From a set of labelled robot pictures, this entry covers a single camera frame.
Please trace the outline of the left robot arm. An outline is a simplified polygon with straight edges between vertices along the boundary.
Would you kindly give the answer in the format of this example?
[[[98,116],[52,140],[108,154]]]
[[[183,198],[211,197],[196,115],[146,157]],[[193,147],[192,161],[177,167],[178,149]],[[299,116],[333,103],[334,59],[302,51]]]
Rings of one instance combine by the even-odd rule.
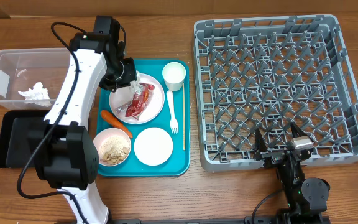
[[[33,164],[37,176],[53,192],[34,195],[44,198],[63,195],[77,223],[111,223],[111,213],[96,186],[99,154],[88,133],[90,111],[98,88],[115,92],[137,79],[132,58],[124,58],[124,31],[111,16],[97,16],[93,31],[79,29],[64,46],[70,63],[56,102],[43,121],[27,133],[31,151],[23,168]]]

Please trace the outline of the red snack wrapper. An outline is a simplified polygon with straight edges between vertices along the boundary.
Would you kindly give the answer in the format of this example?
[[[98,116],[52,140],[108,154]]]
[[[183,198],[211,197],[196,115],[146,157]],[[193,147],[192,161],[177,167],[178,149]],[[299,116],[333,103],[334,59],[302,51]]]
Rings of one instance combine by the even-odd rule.
[[[125,111],[125,117],[133,117],[139,120],[141,114],[149,105],[153,97],[155,86],[148,83],[138,83],[134,87],[134,96],[130,101],[117,107],[114,111],[121,113]]]

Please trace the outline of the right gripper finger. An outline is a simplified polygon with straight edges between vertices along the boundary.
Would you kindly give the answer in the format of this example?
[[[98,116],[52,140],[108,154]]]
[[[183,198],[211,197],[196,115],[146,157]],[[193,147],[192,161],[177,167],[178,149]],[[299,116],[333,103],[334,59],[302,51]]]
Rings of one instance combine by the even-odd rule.
[[[268,152],[265,140],[260,133],[260,129],[255,130],[254,160],[259,161],[264,158],[264,154]]]
[[[302,131],[300,127],[296,125],[295,122],[291,122],[290,127],[291,127],[291,133],[293,138],[307,136],[307,134],[304,131]]]

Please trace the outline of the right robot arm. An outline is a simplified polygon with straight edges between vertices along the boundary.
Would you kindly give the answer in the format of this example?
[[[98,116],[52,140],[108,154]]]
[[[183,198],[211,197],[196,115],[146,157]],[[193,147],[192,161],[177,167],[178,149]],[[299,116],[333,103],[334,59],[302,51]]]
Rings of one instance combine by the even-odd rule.
[[[329,223],[329,217],[322,216],[327,210],[330,185],[324,179],[306,178],[301,161],[311,157],[313,140],[294,122],[290,123],[293,138],[285,149],[270,152],[259,129],[255,130],[254,159],[264,162],[264,168],[276,169],[282,189],[262,199],[252,212],[251,223]],[[257,216],[261,205],[268,199],[284,193],[288,208],[277,210],[274,216]]]

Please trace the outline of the white tissue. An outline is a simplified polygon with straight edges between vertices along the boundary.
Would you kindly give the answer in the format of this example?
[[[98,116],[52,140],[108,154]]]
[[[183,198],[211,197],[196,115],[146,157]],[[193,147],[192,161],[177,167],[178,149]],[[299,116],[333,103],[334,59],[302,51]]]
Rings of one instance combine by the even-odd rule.
[[[52,105],[48,89],[44,88],[42,82],[37,82],[33,88],[29,88],[27,91],[18,91],[18,94],[25,98],[26,104],[36,104],[43,107]]]
[[[139,88],[139,83],[140,83],[140,72],[137,70],[135,80],[130,82],[129,89],[131,93],[135,93],[137,91],[137,89]]]

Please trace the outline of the pink bowl with food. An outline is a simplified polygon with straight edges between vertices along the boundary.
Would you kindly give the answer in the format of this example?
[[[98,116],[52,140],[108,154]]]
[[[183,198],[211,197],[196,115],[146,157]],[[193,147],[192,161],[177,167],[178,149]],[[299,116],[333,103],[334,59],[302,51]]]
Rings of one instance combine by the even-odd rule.
[[[131,139],[121,129],[108,128],[93,139],[99,154],[99,163],[104,166],[122,164],[131,152]]]

